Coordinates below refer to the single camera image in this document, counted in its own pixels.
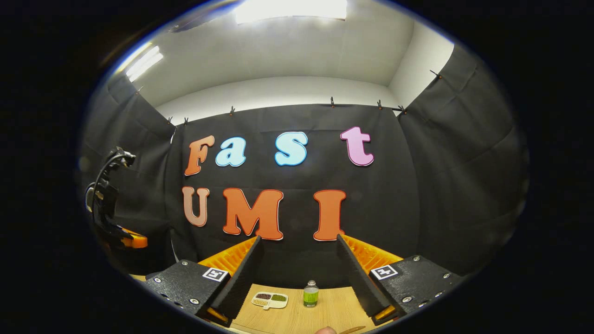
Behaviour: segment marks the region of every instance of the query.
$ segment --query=table surface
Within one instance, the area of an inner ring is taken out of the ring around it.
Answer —
[[[144,280],[141,276],[132,277]],[[252,297],[258,292],[285,294],[289,297],[287,306],[265,310],[262,306],[254,305]],[[237,318],[227,330],[254,334],[314,334],[318,329],[326,326],[332,327],[339,334],[359,326],[365,327],[352,334],[365,333],[379,327],[375,326],[371,318],[365,314],[351,287],[320,289],[318,304],[315,307],[305,307],[303,289],[252,284]]]

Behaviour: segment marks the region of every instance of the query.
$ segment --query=small jar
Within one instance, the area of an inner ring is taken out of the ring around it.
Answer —
[[[315,281],[307,282],[307,286],[303,289],[303,305],[305,307],[314,307],[318,304],[319,290]]]

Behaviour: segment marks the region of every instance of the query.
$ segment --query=ceiling light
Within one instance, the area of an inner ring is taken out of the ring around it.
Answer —
[[[126,72],[130,82],[134,82],[151,66],[163,59],[163,55],[159,53],[159,47],[155,46],[145,53],[132,67]]]
[[[235,9],[237,24],[291,16],[345,20],[346,0],[246,0]]]
[[[118,67],[116,72],[120,72],[123,71],[124,68],[126,68],[134,59],[136,59],[136,57],[138,57],[138,55],[140,53],[142,53],[142,51],[146,50],[147,47],[149,47],[151,45],[150,42],[144,44],[143,46],[141,46],[140,48],[136,49],[136,51],[134,51],[130,56],[128,56],[128,58],[126,58],[126,60],[124,60],[122,62],[122,64]]]

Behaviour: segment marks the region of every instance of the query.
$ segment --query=white wall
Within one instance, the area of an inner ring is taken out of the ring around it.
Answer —
[[[404,107],[407,107],[435,78],[454,50],[454,43],[415,22],[412,39],[400,66],[388,88]]]
[[[224,84],[191,93],[164,103],[156,109],[172,123],[184,122],[235,111],[270,106],[330,103],[374,105],[396,108],[392,92],[385,86],[328,77],[272,77]]]

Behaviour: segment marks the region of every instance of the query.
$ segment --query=light blue letter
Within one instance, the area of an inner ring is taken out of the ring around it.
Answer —
[[[305,146],[307,136],[303,132],[285,132],[276,138],[276,152],[274,159],[279,166],[296,166],[302,163],[307,156]]]
[[[217,165],[221,167],[227,165],[239,167],[245,162],[245,139],[242,137],[233,137],[225,140],[221,144],[221,149],[223,150],[217,154],[217,158],[214,160]]]

